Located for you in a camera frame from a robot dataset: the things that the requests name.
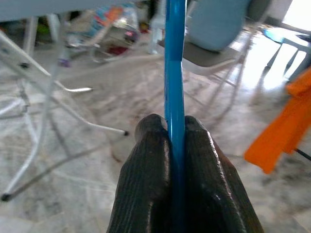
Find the pale grey folding table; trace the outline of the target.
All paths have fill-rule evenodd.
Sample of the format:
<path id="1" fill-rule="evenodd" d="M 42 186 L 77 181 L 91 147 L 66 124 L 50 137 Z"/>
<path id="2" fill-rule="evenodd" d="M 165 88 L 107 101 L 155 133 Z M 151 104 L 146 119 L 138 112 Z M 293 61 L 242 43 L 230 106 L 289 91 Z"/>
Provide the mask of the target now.
<path id="1" fill-rule="evenodd" d="M 60 56 L 64 48 L 63 33 L 65 30 L 66 15 L 69 11 L 84 10 L 101 6 L 108 0 L 0 0 L 0 21 L 17 20 L 27 17 L 39 17 L 45 14 L 56 13 L 60 15 L 58 28 L 58 41 L 56 43 L 56 56 Z M 50 103 L 54 102 L 68 112 L 76 120 L 92 127 L 109 130 L 123 135 L 128 131 L 110 128 L 107 126 L 93 124 L 78 115 L 63 102 L 53 97 L 53 89 L 56 85 L 58 62 L 56 61 L 51 72 L 45 70 L 25 50 L 21 49 L 7 35 L 0 31 L 0 61 L 6 64 L 12 71 L 19 74 L 45 96 L 42 109 L 41 122 L 37 129 L 30 126 L 30 133 L 34 136 L 34 147 L 22 167 L 6 187 L 1 196 L 1 201 L 8 202 L 14 197 L 13 189 L 19 182 L 25 171 L 37 156 L 46 131 L 47 117 L 49 115 Z"/>

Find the grey seat folding chair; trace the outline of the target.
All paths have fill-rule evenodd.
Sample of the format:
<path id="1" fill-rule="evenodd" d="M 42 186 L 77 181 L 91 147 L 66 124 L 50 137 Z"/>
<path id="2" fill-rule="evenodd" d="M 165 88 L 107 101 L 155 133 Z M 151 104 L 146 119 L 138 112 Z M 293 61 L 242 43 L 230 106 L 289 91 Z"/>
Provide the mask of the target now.
<path id="1" fill-rule="evenodd" d="M 188 8 L 186 26 L 190 14 L 198 0 L 193 0 Z M 240 33 L 229 46 L 220 52 L 213 52 L 202 49 L 188 40 L 188 31 L 183 49 L 183 68 L 188 73 L 204 77 L 215 77 L 219 80 L 219 85 L 211 94 L 211 98 L 207 103 L 200 102 L 194 96 L 190 96 L 195 102 L 204 108 L 210 107 L 224 84 L 227 83 L 234 88 L 231 100 L 234 100 L 239 89 L 242 73 L 245 66 L 245 59 L 248 55 L 250 44 L 258 27 L 266 18 L 267 11 L 273 0 L 250 0 L 247 8 L 244 24 Z"/>

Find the white child chair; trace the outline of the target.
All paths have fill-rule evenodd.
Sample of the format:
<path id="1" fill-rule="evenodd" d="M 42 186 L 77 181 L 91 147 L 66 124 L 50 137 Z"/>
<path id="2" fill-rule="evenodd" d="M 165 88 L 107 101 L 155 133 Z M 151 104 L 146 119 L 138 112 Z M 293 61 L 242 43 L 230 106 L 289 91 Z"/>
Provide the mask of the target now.
<path id="1" fill-rule="evenodd" d="M 288 82 L 293 82 L 300 73 L 302 73 L 305 69 L 309 67 L 309 65 L 311 64 L 311 35 L 299 34 L 297 32 L 286 30 L 283 28 L 263 29 L 262 33 L 265 37 L 280 44 L 279 48 L 274 53 L 270 61 L 267 63 L 266 67 L 271 68 L 283 45 L 290 45 L 296 48 L 294 55 L 291 57 L 286 65 L 284 73 L 286 73 L 292 66 L 296 56 L 300 51 L 306 53 L 305 58 L 302 60 L 302 62 L 287 78 Z"/>

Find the blue plastic hanger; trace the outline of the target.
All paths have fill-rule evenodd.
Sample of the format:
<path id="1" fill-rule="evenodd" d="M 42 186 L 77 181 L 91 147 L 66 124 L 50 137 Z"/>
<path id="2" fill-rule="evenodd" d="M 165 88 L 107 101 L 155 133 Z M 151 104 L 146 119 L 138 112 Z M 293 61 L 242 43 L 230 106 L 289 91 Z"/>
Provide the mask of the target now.
<path id="1" fill-rule="evenodd" d="M 166 0 L 165 119 L 171 141 L 172 232 L 185 233 L 185 113 L 182 59 L 187 0 Z"/>

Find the black metal drying rack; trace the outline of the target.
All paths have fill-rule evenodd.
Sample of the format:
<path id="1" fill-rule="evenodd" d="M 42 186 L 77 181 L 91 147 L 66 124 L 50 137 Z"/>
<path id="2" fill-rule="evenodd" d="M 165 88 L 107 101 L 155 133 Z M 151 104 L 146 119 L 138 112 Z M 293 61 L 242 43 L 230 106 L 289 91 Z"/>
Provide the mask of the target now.
<path id="1" fill-rule="evenodd" d="M 308 159 L 309 161 L 311 161 L 311 156 L 308 155 L 307 153 L 305 153 L 304 151 L 302 151 L 302 150 L 300 150 L 300 149 L 295 149 L 295 151 L 296 151 L 298 154 L 302 155 L 304 158 L 306 158 L 306 159 Z"/>

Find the light blue chair cushion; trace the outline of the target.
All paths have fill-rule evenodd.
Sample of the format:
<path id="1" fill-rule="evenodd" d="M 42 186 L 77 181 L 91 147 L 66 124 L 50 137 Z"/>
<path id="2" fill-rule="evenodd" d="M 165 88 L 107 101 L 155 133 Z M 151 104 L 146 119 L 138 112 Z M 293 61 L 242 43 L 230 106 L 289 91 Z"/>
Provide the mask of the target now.
<path id="1" fill-rule="evenodd" d="M 244 24 L 250 0 L 198 0 L 188 22 L 188 40 L 220 52 L 231 44 Z"/>

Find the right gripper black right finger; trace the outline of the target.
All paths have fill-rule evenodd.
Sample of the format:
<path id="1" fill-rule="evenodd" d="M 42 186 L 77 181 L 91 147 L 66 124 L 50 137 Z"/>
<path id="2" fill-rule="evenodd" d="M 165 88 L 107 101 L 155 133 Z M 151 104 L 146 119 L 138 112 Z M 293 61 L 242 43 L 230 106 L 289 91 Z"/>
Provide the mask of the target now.
<path id="1" fill-rule="evenodd" d="M 185 117 L 186 233 L 264 233 L 235 166 L 210 132 Z"/>

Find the orange shirt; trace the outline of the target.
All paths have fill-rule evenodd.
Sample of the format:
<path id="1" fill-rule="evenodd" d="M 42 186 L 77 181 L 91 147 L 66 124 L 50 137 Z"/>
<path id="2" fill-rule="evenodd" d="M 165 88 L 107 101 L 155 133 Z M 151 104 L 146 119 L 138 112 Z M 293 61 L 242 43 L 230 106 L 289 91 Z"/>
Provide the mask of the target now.
<path id="1" fill-rule="evenodd" d="M 246 161 L 266 174 L 273 172 L 283 152 L 293 153 L 311 127 L 311 66 L 286 89 L 290 99 L 284 109 L 244 153 Z"/>

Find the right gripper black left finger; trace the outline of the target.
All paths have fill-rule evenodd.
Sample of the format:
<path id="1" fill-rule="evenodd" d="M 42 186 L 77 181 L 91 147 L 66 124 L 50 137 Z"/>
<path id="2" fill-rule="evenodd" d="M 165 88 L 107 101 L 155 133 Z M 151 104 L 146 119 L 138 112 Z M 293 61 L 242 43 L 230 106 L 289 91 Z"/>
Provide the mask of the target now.
<path id="1" fill-rule="evenodd" d="M 170 233 L 171 143 L 163 117 L 150 114 L 135 129 L 106 233 Z"/>

